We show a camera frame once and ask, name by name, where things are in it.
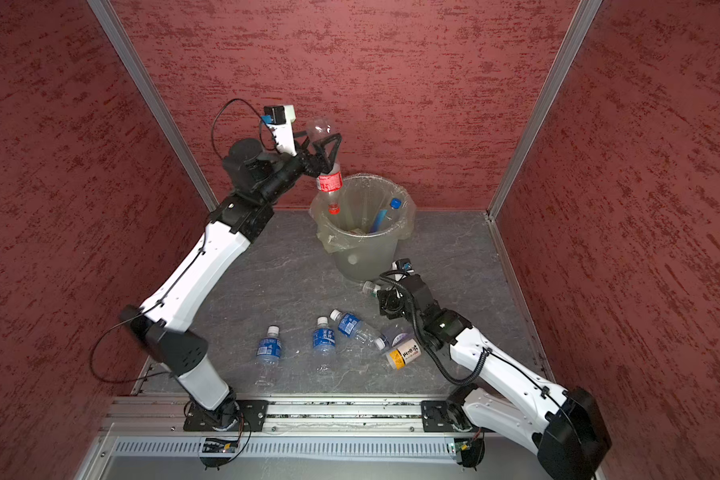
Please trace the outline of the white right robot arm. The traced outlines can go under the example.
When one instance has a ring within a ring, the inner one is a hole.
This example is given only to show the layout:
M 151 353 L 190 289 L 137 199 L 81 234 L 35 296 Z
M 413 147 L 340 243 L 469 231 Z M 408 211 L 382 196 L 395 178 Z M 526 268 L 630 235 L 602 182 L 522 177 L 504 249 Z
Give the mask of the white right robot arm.
M 612 440 L 595 397 L 534 373 L 458 312 L 441 307 L 420 275 L 390 270 L 376 297 L 381 315 L 403 318 L 452 385 L 457 410 L 534 453 L 553 479 L 594 479 Z

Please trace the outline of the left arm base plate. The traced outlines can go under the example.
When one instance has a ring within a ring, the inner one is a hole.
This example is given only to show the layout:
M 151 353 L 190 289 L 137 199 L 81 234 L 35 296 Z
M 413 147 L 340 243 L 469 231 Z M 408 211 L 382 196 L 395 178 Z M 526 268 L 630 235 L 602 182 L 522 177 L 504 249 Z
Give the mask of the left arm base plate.
M 270 403 L 266 400 L 226 400 L 215 410 L 207 410 L 194 400 L 184 408 L 185 432 L 261 432 Z

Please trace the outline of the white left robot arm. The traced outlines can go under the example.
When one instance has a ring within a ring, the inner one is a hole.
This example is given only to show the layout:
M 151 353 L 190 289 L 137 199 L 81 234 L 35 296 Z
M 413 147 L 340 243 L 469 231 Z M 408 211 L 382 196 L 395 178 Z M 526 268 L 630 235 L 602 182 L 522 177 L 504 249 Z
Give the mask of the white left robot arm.
M 262 233 L 273 207 L 303 176 L 329 173 L 342 137 L 330 134 L 312 141 L 306 133 L 291 135 L 292 153 L 280 146 L 265 150 L 260 140 L 239 140 L 222 166 L 233 191 L 210 213 L 203 235 L 165 283 L 141 306 L 120 313 L 137 342 L 152 360 L 181 385 L 190 407 L 206 427 L 226 431 L 240 424 L 231 387 L 213 367 L 208 343 L 190 329 L 195 315 L 228 267 Z

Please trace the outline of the red label bottle red cap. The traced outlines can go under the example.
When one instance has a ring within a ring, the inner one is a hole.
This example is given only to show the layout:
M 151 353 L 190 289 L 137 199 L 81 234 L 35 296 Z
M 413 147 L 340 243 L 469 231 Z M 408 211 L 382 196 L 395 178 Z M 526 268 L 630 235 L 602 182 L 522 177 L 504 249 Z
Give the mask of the red label bottle red cap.
M 336 216 L 340 213 L 339 197 L 343 187 L 341 167 L 337 160 L 342 136 L 338 127 L 326 118 L 310 120 L 306 132 L 315 155 L 325 163 L 316 180 L 319 196 L 327 212 Z

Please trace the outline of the clear bottle white label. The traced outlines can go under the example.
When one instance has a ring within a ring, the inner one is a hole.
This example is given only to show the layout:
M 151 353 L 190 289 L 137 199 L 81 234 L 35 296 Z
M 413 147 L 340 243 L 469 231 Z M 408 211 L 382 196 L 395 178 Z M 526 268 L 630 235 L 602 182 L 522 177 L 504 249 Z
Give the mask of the clear bottle white label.
M 372 281 L 365 281 L 362 285 L 362 293 L 373 298 L 377 298 L 378 294 L 382 292 L 384 288 Z

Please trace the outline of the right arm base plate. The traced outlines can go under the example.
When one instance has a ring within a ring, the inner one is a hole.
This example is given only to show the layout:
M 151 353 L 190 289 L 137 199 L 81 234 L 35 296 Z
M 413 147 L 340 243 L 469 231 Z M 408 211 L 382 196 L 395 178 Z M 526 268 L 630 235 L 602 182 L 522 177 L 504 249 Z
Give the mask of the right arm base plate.
M 427 433 L 474 433 L 477 428 L 463 409 L 447 400 L 420 403 L 423 430 Z

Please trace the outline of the Fiji bottle blue cap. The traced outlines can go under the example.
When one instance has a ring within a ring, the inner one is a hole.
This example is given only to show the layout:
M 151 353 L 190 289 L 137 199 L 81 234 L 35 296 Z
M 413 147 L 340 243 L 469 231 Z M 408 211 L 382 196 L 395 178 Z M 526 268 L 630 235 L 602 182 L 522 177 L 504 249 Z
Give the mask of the Fiji bottle blue cap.
M 392 198 L 388 206 L 381 208 L 376 214 L 369 233 L 379 233 L 393 226 L 398 220 L 401 206 L 402 201 L 399 198 Z

